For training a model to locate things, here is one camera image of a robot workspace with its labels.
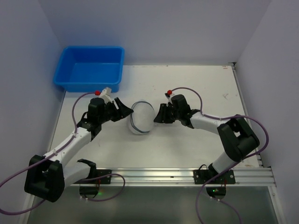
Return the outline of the white mesh laundry bag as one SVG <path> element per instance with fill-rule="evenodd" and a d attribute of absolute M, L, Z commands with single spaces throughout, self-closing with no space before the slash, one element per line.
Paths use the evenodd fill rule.
<path fill-rule="evenodd" d="M 146 135 L 154 127 L 155 110 L 146 100 L 139 100 L 132 104 L 133 113 L 129 115 L 128 129 L 136 135 Z"/>

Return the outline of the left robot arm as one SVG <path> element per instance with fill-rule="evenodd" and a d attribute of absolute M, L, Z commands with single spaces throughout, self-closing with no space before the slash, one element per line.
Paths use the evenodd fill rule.
<path fill-rule="evenodd" d="M 92 182 L 98 176 L 96 163 L 79 159 L 72 167 L 66 165 L 78 151 L 94 140 L 102 130 L 102 124 L 119 121 L 133 112 L 118 98 L 109 102 L 92 98 L 69 139 L 43 156 L 35 155 L 30 159 L 25 192 L 55 202 L 66 187 L 80 181 Z"/>

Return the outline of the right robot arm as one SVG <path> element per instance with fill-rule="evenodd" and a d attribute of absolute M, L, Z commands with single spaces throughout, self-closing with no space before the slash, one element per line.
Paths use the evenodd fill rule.
<path fill-rule="evenodd" d="M 191 109 L 182 94 L 175 95 L 168 91 L 165 96 L 168 103 L 160 105 L 155 123 L 172 124 L 178 120 L 183 126 L 208 131 L 220 137 L 224 152 L 207 168 L 210 178 L 240 162 L 260 145 L 244 117 L 235 115 L 225 120 L 213 118 L 202 114 L 201 110 Z"/>

